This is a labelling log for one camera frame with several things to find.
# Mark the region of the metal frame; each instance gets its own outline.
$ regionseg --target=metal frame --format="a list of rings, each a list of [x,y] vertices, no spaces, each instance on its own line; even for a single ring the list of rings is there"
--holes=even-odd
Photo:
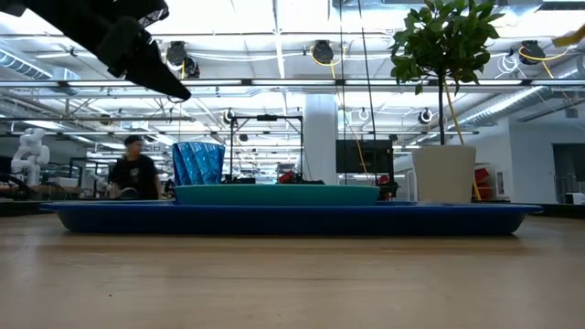
[[[299,131],[298,129],[296,129],[296,127],[294,127],[293,124],[291,124],[291,122],[289,121],[296,119],[301,123],[301,130]],[[235,128],[235,123],[238,120],[243,120],[244,122],[242,124],[240,124],[238,126],[238,128],[234,131]],[[289,123],[289,125],[296,131],[296,133],[298,133],[301,136],[301,176],[303,176],[303,154],[304,154],[304,138],[303,138],[303,116],[302,115],[269,115],[269,114],[265,114],[265,115],[257,115],[257,116],[252,116],[252,115],[234,115],[233,117],[231,117],[231,121],[229,122],[229,177],[230,179],[233,180],[233,174],[234,174],[234,135],[237,134],[239,132],[239,130],[241,128],[243,128],[244,125],[246,125],[246,123],[248,123],[250,120],[256,120],[256,121],[261,121],[261,122],[274,122],[274,121],[278,121],[278,120],[285,120],[286,122]]]

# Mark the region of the wooden table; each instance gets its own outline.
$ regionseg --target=wooden table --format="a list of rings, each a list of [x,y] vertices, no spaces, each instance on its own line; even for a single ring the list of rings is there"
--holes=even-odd
[[[585,221],[517,238],[100,236],[0,218],[0,328],[585,327]]]

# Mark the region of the blue tray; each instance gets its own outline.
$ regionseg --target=blue tray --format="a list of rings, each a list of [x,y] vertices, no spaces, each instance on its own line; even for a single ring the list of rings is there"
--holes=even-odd
[[[213,235],[494,235],[518,229],[522,205],[380,202],[368,207],[180,206],[173,202],[45,204],[77,232]]]

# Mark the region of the ceiling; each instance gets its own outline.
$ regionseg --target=ceiling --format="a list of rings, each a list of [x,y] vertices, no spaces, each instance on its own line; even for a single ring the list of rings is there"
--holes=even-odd
[[[388,46],[392,35],[403,28],[403,18],[410,10],[404,5],[367,6],[360,19],[352,8],[344,10],[342,19],[339,11],[330,6],[328,0],[166,0],[170,7],[170,17],[148,27],[160,49],[165,49],[171,41],[185,41],[189,55],[197,60],[201,69],[201,79],[390,79],[392,63]],[[540,65],[526,66],[504,62],[510,49],[518,49],[523,40],[537,40],[545,49],[547,56],[563,53],[565,49],[551,46],[551,37],[560,36],[575,30],[583,23],[583,12],[575,10],[543,11],[538,5],[502,7],[506,13],[495,21],[501,38],[489,40],[489,50],[493,58],[486,66],[480,79],[520,79],[539,77],[544,73]],[[340,59],[340,48],[346,50],[343,64],[330,67],[316,65],[305,50],[310,49],[315,40],[329,40],[332,49]],[[106,67],[91,53],[75,42],[61,35],[60,31],[26,11],[23,17],[0,14],[0,46],[5,46],[24,54],[38,65],[70,69],[81,80],[112,80]],[[74,49],[77,56],[71,56]],[[565,56],[549,62],[554,68],[563,61],[570,60],[580,53],[580,47],[571,49]],[[368,56],[366,74],[365,54]],[[27,80],[27,77],[13,70],[0,67],[0,80]],[[238,115],[257,115],[263,113],[299,115],[303,114],[305,95],[313,92],[307,89],[252,87],[195,88],[196,97],[182,104],[172,104],[166,99],[144,96],[144,89],[99,89],[87,88],[79,96],[66,97],[48,89],[11,89],[13,94],[21,95],[30,101],[38,101],[57,110],[47,114],[33,108],[15,116],[55,115],[65,113],[69,106],[79,109],[75,115],[98,117],[105,113],[111,116],[134,117],[136,122],[144,122],[162,113],[174,116],[188,116],[191,121],[150,122],[148,129],[168,132],[211,132],[226,129],[222,115],[231,109]],[[119,97],[107,97],[108,93]],[[463,113],[477,104],[494,97],[489,90],[461,92],[453,97],[457,112]],[[352,89],[345,95],[345,108],[352,129],[371,130],[369,113],[370,95],[367,89]],[[425,130],[418,124],[418,113],[429,108],[437,111],[436,92],[423,92],[415,96],[411,92],[375,90],[371,94],[373,110],[376,115],[376,128],[383,130]],[[65,131],[76,127],[64,124]],[[77,126],[84,131],[128,130],[128,125],[105,126],[96,122],[86,122]],[[298,134],[288,122],[250,122],[246,129],[255,131],[283,131],[290,133],[277,136],[251,136],[246,142],[252,147],[267,143],[294,143]],[[168,136],[172,140],[191,139],[217,142],[216,136]],[[100,138],[85,136],[90,141],[103,142]],[[117,143],[112,139],[108,143]],[[280,154],[290,161],[296,161],[298,153],[280,150]]]

